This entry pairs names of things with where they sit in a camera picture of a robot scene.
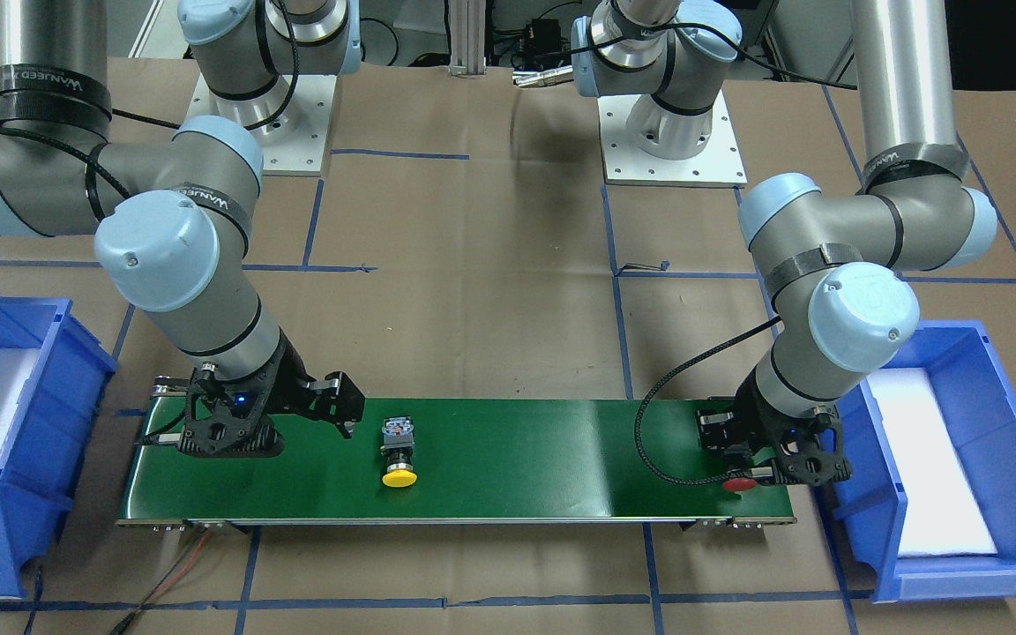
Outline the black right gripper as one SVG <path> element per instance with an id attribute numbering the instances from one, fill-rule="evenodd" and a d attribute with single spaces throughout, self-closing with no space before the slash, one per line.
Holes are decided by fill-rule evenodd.
<path id="1" fill-rule="evenodd" d="M 345 439 L 354 437 L 362 421 L 366 398 L 344 371 L 331 371 L 321 379 L 311 377 L 287 336 L 267 359 L 250 374 L 257 389 L 254 405 L 263 415 L 302 415 L 310 421 L 333 423 Z"/>

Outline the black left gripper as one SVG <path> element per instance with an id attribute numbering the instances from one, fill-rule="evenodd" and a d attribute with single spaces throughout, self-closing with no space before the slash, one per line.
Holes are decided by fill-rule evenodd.
<path id="1" fill-rule="evenodd" d="M 751 371 L 738 387 L 729 410 L 697 412 L 698 441 L 703 450 L 721 458 L 728 470 L 741 470 L 738 478 L 754 480 L 758 485 L 778 485 L 775 467 L 751 467 L 751 460 L 759 451 L 771 449 L 774 465 L 785 467 L 788 454 L 780 444 L 782 434 L 791 427 L 789 415 L 766 401 Z"/>

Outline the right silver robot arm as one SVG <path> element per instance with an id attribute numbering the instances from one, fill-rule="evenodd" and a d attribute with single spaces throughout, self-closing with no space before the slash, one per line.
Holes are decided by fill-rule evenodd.
<path id="1" fill-rule="evenodd" d="M 362 391 L 343 371 L 311 377 L 243 273 L 265 167 L 251 121 L 110 140 L 105 17 L 101 1 L 0 3 L 0 236 L 91 236 L 125 300 L 190 359 L 183 412 L 142 444 L 265 457 L 282 414 L 351 437 Z"/>

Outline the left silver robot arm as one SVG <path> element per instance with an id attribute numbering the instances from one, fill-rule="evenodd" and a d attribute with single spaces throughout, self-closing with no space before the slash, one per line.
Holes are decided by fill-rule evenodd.
<path id="1" fill-rule="evenodd" d="M 942 1 L 855 1 L 862 188 L 829 198 L 783 173 L 739 206 L 747 250 L 782 331 L 731 408 L 701 415 L 698 440 L 737 493 L 846 480 L 836 401 L 910 339 L 920 309 L 902 271 L 970 264 L 996 214 L 963 185 Z M 601 1 L 571 31 L 580 96 L 636 96 L 626 137 L 658 160 L 706 148 L 713 105 L 742 55 L 737 17 L 714 1 Z"/>

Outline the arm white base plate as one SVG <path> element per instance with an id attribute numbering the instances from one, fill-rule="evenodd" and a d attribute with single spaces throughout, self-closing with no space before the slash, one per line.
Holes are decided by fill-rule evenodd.
<path id="1" fill-rule="evenodd" d="M 697 116 L 679 116 L 650 96 L 597 100 L 608 184 L 733 188 L 747 182 L 723 92 Z"/>
<path id="2" fill-rule="evenodd" d="M 269 93 L 235 103 L 215 96 L 200 77 L 186 116 L 214 114 L 245 125 L 261 121 L 285 100 L 290 80 L 285 75 Z M 263 149 L 266 176 L 323 175 L 337 85 L 336 76 L 300 76 L 278 119 L 250 132 Z"/>

